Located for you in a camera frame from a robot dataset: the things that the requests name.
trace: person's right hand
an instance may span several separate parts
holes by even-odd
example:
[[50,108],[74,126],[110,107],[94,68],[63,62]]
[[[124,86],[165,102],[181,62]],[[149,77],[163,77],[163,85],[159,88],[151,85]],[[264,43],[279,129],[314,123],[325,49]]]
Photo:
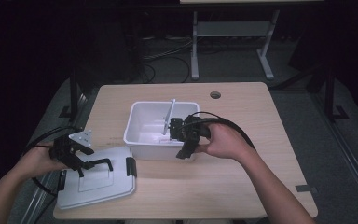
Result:
[[225,124],[206,124],[211,131],[209,144],[199,145],[196,152],[205,152],[211,156],[237,160],[242,153],[254,150],[243,137]]

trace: gray carpet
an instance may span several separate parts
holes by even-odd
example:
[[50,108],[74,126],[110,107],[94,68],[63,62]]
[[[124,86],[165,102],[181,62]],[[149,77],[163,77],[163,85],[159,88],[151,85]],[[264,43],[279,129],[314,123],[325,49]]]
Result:
[[[220,41],[219,45],[215,44],[212,48],[218,52],[209,54],[207,51],[211,49],[206,49],[205,53],[199,55],[200,80],[198,82],[262,81],[272,86],[297,73],[295,69],[287,65],[296,43],[272,42],[268,51],[268,59],[276,78],[273,81],[266,81],[255,55],[255,49],[260,46],[260,41],[249,42],[233,39],[225,41],[223,43]],[[177,42],[151,40],[146,43],[145,52],[152,55],[177,46],[180,46]],[[189,52],[182,52],[173,56],[188,63],[190,61]],[[152,83],[178,83],[187,76],[186,65],[174,58],[166,58],[147,64],[156,71]],[[153,76],[150,67],[146,67],[145,72],[147,77],[139,77],[133,83],[142,83]],[[317,190],[313,193],[319,209],[319,215],[315,220],[318,223],[358,223],[358,184],[343,159],[328,125],[324,122],[323,115],[312,101],[313,96],[306,93],[305,85],[307,82],[308,79],[304,78],[285,91],[271,91],[271,95],[304,176],[308,184]],[[336,86],[336,103],[342,105],[350,116],[350,119],[339,120],[337,126],[358,158],[358,107],[345,87],[339,82]],[[81,108],[76,125],[84,126],[86,124],[97,93],[98,89],[87,96],[87,103]],[[323,96],[323,93],[316,95],[319,98],[321,96]],[[62,84],[62,87],[52,99],[39,127],[35,130],[35,135],[67,124],[68,119],[58,118],[65,105],[69,105],[68,82]],[[28,204],[32,200],[34,190],[33,183],[27,182],[24,185],[12,210],[9,223],[21,223]],[[44,204],[48,201],[49,196],[47,196]],[[57,220],[52,216],[54,204],[43,214],[38,223],[115,223],[114,220]]]

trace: white plastic container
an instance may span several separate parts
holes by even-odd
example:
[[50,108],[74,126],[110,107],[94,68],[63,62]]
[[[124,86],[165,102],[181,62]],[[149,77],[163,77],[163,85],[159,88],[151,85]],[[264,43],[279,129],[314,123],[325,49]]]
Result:
[[[130,117],[124,132],[124,142],[135,159],[158,161],[182,161],[176,154],[183,142],[173,141],[169,130],[163,134],[165,118],[172,102],[136,102],[131,107]],[[175,102],[171,118],[185,119],[199,112],[200,107],[192,102]]]

